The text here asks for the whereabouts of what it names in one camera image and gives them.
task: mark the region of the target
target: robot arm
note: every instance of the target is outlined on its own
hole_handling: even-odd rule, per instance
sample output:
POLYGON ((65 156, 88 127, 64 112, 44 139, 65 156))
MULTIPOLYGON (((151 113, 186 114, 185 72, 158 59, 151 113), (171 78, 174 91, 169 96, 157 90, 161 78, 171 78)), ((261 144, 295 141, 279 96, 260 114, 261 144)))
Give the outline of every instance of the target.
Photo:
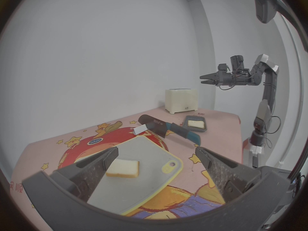
POLYGON ((218 71, 213 74, 200 76, 203 84, 216 86, 258 86, 262 80, 262 74, 265 73, 264 93, 262 101, 259 104, 256 118, 254 120, 255 130, 249 139, 249 144, 253 146, 254 155, 252 155, 251 166, 258 167, 258 154, 262 154, 264 147, 265 133, 270 127, 271 116, 274 111, 275 94, 277 86, 278 65, 274 64, 269 56, 262 54, 257 57, 252 70, 244 68, 243 56, 232 56, 232 72, 227 72, 227 64, 219 64, 218 71))

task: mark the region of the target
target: cream toaster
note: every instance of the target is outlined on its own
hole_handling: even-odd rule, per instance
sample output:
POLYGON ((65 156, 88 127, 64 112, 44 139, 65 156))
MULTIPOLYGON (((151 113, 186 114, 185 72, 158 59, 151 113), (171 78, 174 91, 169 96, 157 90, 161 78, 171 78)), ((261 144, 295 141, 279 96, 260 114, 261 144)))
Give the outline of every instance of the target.
POLYGON ((165 91, 165 109, 170 114, 198 110, 197 89, 169 89, 165 91))

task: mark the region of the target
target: black knife blade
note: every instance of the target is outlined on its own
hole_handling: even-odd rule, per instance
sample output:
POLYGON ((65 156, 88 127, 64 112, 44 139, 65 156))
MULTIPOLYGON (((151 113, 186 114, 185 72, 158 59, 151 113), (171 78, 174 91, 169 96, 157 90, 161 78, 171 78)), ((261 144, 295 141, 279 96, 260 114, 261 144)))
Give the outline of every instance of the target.
POLYGON ((168 129, 164 121, 158 120, 157 118, 154 118, 149 115, 142 115, 138 119, 138 122, 142 125, 146 124, 147 128, 152 132, 156 133, 157 135, 163 138, 166 136, 166 132, 168 129))

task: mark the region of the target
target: pink tablecloth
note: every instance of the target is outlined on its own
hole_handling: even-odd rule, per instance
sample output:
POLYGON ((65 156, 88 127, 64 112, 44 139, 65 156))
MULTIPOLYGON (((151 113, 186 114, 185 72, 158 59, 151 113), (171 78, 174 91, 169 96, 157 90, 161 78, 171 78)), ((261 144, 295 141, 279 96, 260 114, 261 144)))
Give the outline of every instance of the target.
MULTIPOLYGON (((137 121, 142 114, 179 125, 182 125, 187 115, 203 116, 206 119, 207 131, 198 133, 201 137, 201 146, 234 161, 242 162, 239 117, 230 113, 205 109, 171 115, 161 107, 38 141, 29 144, 23 151, 14 169, 10 187, 13 199, 38 229, 51 230, 31 204, 22 188, 21 181, 39 170, 51 174, 57 168, 73 163, 81 157, 81 154, 86 156, 93 153, 94 147, 91 149, 87 147, 90 141, 102 138, 100 148, 105 149, 135 137, 132 128, 140 125, 137 121)), ((196 145, 194 143, 170 131, 164 139, 149 131, 142 135, 179 157, 184 167, 166 188, 143 206, 129 213, 128 216, 150 219, 181 218, 200 214, 224 204, 214 183, 195 155, 196 145)))

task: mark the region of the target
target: kitchen knife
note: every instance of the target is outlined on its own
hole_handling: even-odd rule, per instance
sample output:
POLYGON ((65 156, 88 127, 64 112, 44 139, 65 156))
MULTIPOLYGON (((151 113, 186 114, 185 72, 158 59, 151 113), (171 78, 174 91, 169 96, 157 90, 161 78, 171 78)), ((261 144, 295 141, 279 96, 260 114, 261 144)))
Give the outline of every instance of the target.
POLYGON ((183 128, 175 123, 171 124, 169 122, 164 122, 149 115, 140 116, 138 122, 141 123, 142 125, 145 124, 149 130, 151 130, 152 132, 156 133, 157 135, 163 138, 166 136, 167 130, 171 130, 172 132, 194 142, 199 146, 201 144, 201 139, 198 134, 186 128, 183 128))

